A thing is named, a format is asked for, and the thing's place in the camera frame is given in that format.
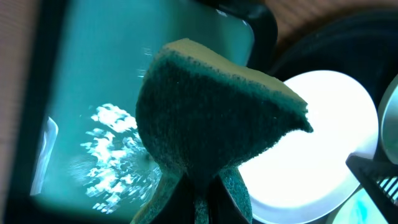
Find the white round plate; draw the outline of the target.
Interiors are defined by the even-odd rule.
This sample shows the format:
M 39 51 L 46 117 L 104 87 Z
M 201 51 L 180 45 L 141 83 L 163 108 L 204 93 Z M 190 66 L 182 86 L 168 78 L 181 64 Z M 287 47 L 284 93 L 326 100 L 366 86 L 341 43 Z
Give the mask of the white round plate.
M 376 107 L 354 78 L 316 70 L 286 84 L 307 102 L 313 131 L 288 133 L 240 166 L 252 215 L 262 223 L 308 223 L 331 212 L 359 185 L 348 156 L 372 159 L 377 148 Z

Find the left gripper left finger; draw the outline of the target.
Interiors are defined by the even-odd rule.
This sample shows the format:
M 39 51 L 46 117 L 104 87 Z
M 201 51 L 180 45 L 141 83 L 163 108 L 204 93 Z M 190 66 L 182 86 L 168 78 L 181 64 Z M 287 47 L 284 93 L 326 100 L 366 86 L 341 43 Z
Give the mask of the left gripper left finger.
M 163 209 L 150 224 L 194 224 L 195 191 L 184 174 Z

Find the green yellow sponge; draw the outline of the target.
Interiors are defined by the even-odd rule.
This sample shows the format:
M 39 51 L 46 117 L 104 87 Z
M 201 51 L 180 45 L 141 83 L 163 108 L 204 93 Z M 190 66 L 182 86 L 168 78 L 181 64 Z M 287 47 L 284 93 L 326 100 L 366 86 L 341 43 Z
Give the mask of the green yellow sponge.
M 137 99 L 136 122 L 162 175 L 134 223 L 150 223 L 184 174 L 195 191 L 195 223 L 209 223 L 207 193 L 217 175 L 251 223 L 238 167 L 289 132 L 313 130 L 307 102 L 282 81 L 190 39 L 168 43 L 154 57 Z

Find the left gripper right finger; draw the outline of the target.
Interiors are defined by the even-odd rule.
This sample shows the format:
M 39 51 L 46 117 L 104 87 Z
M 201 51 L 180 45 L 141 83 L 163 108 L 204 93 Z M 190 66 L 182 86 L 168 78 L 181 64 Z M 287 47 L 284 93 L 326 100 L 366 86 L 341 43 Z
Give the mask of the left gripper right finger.
M 209 224 L 249 224 L 219 175 L 209 185 L 207 202 Z

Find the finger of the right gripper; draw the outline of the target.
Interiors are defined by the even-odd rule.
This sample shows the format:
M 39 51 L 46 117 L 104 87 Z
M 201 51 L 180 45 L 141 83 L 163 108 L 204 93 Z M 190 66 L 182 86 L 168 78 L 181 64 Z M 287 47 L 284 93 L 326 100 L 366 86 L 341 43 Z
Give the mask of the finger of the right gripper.
M 397 164 L 351 153 L 346 165 L 388 223 L 397 224 Z

